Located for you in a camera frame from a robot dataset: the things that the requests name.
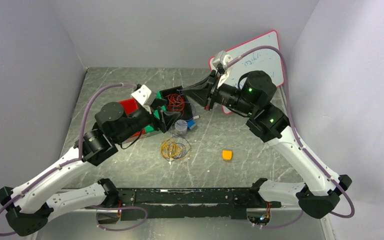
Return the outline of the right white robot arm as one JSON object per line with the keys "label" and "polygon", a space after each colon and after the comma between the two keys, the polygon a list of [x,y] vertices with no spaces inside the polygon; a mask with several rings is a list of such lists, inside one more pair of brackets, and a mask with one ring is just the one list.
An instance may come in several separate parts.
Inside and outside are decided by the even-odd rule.
{"label": "right white robot arm", "polygon": [[270,76],[262,70],[247,72],[238,80],[241,88],[219,84],[219,80],[217,72],[212,71],[182,93],[208,110],[219,104],[246,118],[249,130],[276,149],[302,178],[298,183],[259,179],[251,187],[250,202],[255,207],[267,202],[298,205],[315,219],[332,214],[352,180],[331,170],[305,146],[287,115],[272,104],[277,87]]}

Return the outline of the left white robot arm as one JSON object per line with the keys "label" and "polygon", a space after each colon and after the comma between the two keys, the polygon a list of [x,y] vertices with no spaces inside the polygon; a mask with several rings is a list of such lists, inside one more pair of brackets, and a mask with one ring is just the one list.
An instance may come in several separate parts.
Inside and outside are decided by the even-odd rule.
{"label": "left white robot arm", "polygon": [[105,104],[95,114],[92,129],[82,130],[79,139],[59,160],[20,186],[1,188],[1,212],[12,233],[21,237],[31,235],[51,220],[84,207],[119,206],[119,192],[108,178],[73,191],[61,192],[61,189],[112,157],[124,141],[146,126],[166,132],[181,114],[165,111],[165,103],[157,98],[151,105],[140,106],[130,114],[119,102]]}

